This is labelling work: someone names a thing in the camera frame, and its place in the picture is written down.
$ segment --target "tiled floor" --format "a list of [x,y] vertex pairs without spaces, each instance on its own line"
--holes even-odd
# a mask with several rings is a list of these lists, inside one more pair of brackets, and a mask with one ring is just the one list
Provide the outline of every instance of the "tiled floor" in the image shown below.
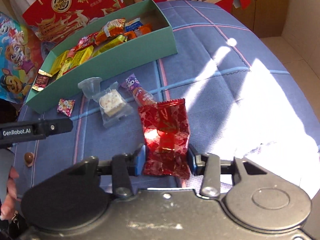
[[[261,40],[290,72],[320,121],[320,79],[318,76],[307,62],[305,62],[294,48],[282,37],[271,37]],[[304,229],[314,239],[320,240],[320,191],[312,199],[312,203],[312,212]]]
[[282,37],[270,37],[261,40],[290,72],[320,121],[320,79],[318,76]]

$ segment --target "round gold logo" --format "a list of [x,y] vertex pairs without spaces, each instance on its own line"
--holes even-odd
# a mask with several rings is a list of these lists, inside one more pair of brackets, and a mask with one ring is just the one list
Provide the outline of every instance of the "round gold logo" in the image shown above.
[[52,9],[58,13],[63,13],[68,11],[71,6],[71,0],[52,0]]

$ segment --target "red gift box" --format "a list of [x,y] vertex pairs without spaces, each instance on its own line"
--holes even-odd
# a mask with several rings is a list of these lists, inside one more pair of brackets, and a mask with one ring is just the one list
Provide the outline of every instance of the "red gift box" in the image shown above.
[[146,175],[173,175],[189,179],[187,150],[190,127],[184,99],[139,107],[148,147]]
[[37,0],[22,16],[41,41],[58,44],[124,6],[123,0]]

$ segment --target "clear plastic cup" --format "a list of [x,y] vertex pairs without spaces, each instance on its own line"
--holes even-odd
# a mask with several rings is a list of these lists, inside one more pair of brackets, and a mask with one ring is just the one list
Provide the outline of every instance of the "clear plastic cup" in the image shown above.
[[101,81],[102,81],[102,78],[100,77],[88,78],[78,83],[78,88],[82,89],[82,92],[86,98],[93,99],[96,101],[96,99],[94,98],[94,95],[100,93]]

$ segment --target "red foil wrapper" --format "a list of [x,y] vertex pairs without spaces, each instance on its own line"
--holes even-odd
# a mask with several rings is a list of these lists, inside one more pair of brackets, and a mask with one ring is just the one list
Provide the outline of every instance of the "red foil wrapper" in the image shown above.
[[184,99],[139,107],[149,149],[146,175],[173,175],[189,179],[187,150],[190,127]]

